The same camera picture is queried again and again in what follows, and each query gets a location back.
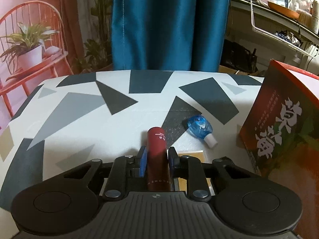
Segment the dark red lipstick tube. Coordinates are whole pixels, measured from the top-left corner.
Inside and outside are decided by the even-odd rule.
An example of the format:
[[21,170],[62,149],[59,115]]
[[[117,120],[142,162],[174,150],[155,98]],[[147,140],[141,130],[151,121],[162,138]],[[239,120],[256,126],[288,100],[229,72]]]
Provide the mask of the dark red lipstick tube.
[[147,132],[147,181],[148,190],[152,192],[170,192],[168,155],[165,131],[153,127]]

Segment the red cardboard box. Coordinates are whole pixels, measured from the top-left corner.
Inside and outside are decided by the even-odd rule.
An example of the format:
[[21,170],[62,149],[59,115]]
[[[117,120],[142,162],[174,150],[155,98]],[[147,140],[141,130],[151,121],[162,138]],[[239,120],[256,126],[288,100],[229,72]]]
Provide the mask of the red cardboard box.
[[239,132],[255,172],[300,197],[303,238],[318,238],[318,118],[318,76],[271,60]]

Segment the printed room backdrop cloth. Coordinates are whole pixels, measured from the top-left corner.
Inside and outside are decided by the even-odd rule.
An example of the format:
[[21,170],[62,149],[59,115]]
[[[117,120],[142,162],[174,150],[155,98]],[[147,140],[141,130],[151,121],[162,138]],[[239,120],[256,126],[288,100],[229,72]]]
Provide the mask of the printed room backdrop cloth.
[[44,80],[112,69],[113,0],[1,0],[1,130]]

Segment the brown cardboard box on floor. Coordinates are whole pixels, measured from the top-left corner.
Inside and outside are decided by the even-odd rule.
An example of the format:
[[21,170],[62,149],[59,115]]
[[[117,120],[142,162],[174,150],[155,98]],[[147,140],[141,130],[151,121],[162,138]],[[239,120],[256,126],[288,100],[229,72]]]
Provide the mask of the brown cardboard box on floor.
[[236,75],[248,75],[246,72],[242,72],[240,70],[234,70],[225,66],[219,66],[219,73],[227,73],[227,74],[236,74]]

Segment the black bag under desk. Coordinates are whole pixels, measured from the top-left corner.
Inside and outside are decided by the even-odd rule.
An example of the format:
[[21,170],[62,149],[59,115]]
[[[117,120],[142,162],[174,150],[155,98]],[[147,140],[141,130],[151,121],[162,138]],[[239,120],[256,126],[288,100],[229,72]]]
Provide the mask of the black bag under desk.
[[252,52],[242,45],[224,40],[220,64],[233,70],[246,73],[257,71],[256,49]]

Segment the teal blue curtain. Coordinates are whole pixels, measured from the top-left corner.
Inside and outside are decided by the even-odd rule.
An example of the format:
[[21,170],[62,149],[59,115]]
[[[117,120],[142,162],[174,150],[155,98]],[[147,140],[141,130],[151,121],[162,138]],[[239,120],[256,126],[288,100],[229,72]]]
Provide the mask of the teal blue curtain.
[[216,72],[230,0],[113,0],[115,70]]

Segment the cluttered desk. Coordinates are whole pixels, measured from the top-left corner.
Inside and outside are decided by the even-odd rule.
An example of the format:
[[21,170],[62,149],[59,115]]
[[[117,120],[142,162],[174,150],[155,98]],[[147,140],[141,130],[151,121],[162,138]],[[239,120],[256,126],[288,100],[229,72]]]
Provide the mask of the cluttered desk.
[[[275,59],[318,75],[318,35],[296,21],[250,1],[230,0],[229,5],[226,38],[250,51],[256,50],[259,71],[266,70],[270,60]],[[303,52],[255,31],[251,24],[251,12],[259,29],[273,35],[280,31],[293,33],[301,40]]]

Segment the orange bowl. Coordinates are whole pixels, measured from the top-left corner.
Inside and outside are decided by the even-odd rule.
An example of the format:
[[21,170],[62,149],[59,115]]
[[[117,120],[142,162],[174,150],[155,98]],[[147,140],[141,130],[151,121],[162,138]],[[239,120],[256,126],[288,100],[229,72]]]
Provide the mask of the orange bowl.
[[268,7],[270,8],[270,10],[273,10],[275,12],[278,12],[288,18],[297,20],[299,18],[299,14],[293,10],[290,10],[286,7],[283,7],[281,5],[278,5],[276,3],[270,2],[268,1]]

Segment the cotton swab container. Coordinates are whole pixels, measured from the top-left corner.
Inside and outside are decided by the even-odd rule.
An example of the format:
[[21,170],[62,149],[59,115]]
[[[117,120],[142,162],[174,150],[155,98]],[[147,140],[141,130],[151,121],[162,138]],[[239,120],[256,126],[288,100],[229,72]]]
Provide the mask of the cotton swab container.
[[311,30],[312,29],[312,15],[309,12],[299,10],[299,17],[298,17],[298,22],[305,26],[307,29]]

